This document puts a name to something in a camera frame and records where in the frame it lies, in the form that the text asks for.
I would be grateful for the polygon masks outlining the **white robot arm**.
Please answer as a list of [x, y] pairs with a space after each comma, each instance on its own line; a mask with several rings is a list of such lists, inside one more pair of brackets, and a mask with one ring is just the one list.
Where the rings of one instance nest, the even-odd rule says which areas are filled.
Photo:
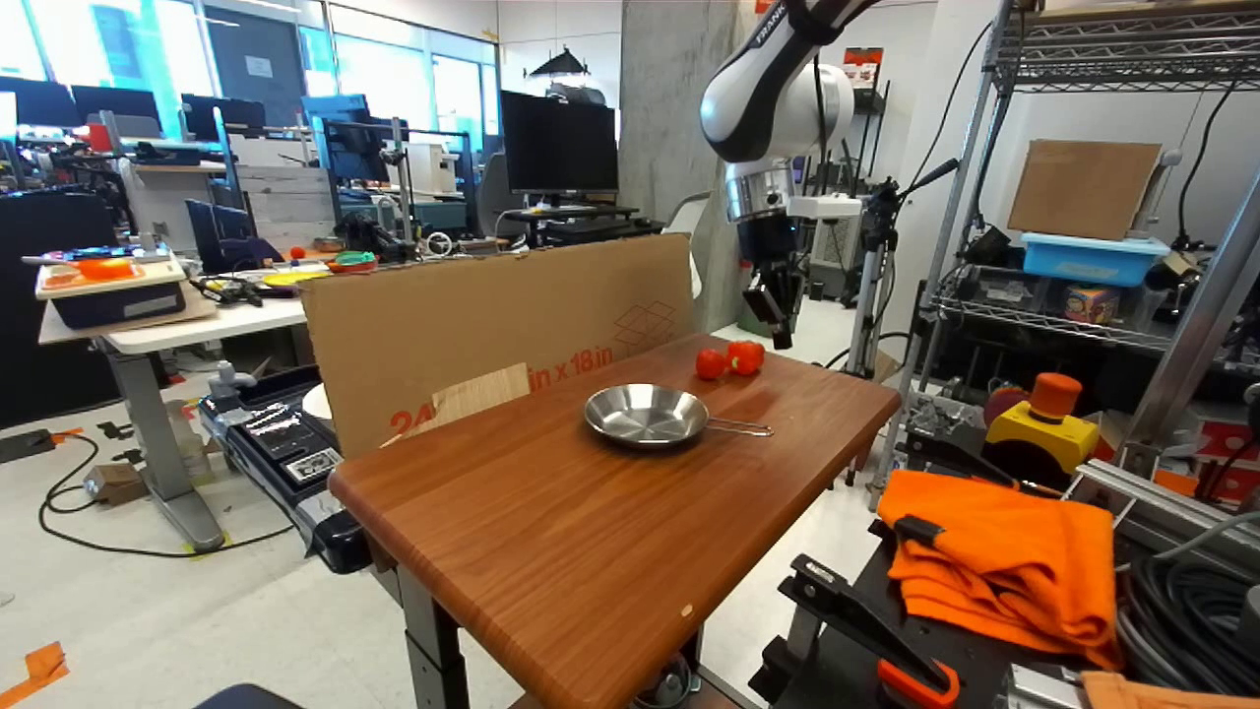
[[701, 133], [724, 164], [724, 211], [749, 263], [743, 303], [777, 348], [794, 334], [807, 229], [857, 222], [836, 133], [853, 87], [821, 51], [879, 0], [777, 0], [701, 89]]

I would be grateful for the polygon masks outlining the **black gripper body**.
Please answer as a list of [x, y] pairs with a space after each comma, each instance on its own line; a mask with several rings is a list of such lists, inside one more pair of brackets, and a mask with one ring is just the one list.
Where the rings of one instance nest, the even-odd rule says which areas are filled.
[[787, 211], [761, 211], [739, 226], [739, 260], [750, 267], [749, 284], [777, 295], [804, 288], [804, 240]]

